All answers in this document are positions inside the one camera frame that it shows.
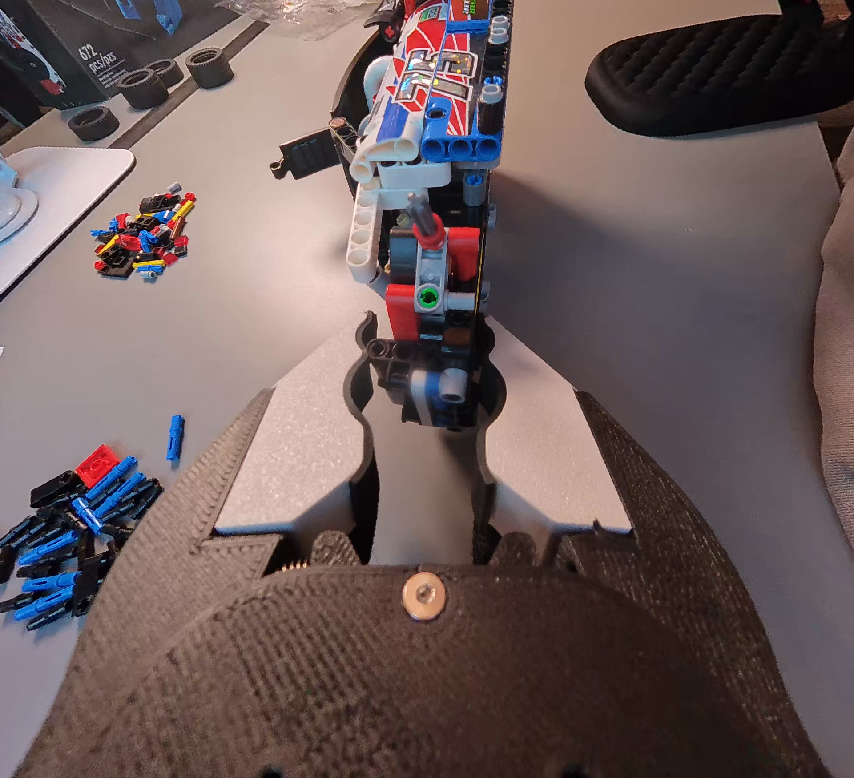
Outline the person's torso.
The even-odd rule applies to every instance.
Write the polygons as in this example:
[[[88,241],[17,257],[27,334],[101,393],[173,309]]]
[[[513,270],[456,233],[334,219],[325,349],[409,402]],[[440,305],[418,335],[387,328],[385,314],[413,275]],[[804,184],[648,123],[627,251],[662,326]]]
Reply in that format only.
[[[824,480],[853,543],[853,135],[837,162],[838,211],[822,245],[813,381],[822,416]]]

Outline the pile of blue lego pieces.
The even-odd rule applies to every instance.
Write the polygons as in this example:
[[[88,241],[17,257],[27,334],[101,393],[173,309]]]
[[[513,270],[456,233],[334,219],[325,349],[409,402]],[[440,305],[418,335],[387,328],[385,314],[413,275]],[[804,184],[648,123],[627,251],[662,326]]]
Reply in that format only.
[[[1,613],[27,631],[92,606],[119,553],[164,491],[134,456],[99,446],[77,467],[31,491],[31,513],[1,539],[1,582],[19,591]]]

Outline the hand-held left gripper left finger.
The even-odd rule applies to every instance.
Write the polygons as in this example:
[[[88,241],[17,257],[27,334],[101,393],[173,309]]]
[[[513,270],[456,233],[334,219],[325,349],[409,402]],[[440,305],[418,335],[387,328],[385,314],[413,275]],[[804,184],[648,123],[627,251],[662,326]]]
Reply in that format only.
[[[372,397],[365,313],[275,385],[215,523],[221,535],[283,533],[302,555],[329,529],[371,556],[379,474],[363,410]]]

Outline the pile of mixed lego pieces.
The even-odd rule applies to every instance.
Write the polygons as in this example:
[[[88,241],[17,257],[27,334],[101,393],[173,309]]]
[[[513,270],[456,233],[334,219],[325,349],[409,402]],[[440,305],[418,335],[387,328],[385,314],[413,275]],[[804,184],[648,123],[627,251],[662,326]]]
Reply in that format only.
[[[115,215],[106,229],[91,230],[95,272],[112,279],[132,275],[156,282],[169,267],[185,258],[189,239],[187,217],[196,195],[172,185],[166,192],[144,197],[135,213]]]

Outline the lego race car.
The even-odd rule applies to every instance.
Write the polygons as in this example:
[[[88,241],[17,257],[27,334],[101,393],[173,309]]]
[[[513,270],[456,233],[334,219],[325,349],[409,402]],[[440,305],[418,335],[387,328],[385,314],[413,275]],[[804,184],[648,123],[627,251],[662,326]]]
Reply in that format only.
[[[346,263],[392,336],[367,355],[403,421],[475,425],[490,175],[500,162],[514,0],[383,0],[328,125],[280,147],[275,178],[340,166]]]

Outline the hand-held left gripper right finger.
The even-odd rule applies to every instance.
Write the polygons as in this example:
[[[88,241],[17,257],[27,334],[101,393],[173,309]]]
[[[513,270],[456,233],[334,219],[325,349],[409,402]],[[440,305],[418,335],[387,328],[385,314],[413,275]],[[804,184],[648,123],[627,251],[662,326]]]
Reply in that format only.
[[[575,389],[491,317],[483,326],[472,493],[473,554],[484,564],[495,536],[526,533],[536,562],[561,536],[632,529]]]

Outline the white book stand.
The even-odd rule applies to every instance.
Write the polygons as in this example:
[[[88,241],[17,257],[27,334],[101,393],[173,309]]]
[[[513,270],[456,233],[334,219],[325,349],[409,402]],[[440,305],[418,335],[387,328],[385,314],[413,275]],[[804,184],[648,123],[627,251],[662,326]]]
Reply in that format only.
[[[2,160],[1,292],[135,164],[130,150],[33,147]]]

